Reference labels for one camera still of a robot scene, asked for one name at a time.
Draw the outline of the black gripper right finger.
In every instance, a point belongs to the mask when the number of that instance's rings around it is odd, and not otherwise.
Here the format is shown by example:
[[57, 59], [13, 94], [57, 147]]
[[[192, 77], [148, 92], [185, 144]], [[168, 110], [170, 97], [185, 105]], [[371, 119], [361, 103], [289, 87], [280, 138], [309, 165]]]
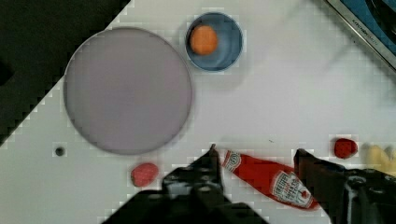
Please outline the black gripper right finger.
[[293, 158], [294, 172], [330, 218], [343, 216], [346, 168], [321, 160], [299, 148]]

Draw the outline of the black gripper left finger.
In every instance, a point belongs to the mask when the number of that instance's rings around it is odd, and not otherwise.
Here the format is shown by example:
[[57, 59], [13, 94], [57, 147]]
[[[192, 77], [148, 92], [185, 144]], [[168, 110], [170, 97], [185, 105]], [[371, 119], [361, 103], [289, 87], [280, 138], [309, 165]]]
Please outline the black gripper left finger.
[[171, 199], [189, 195], [194, 187], [204, 186], [224, 190], [219, 153], [215, 144], [203, 156], [185, 167], [176, 168], [162, 181], [162, 188]]

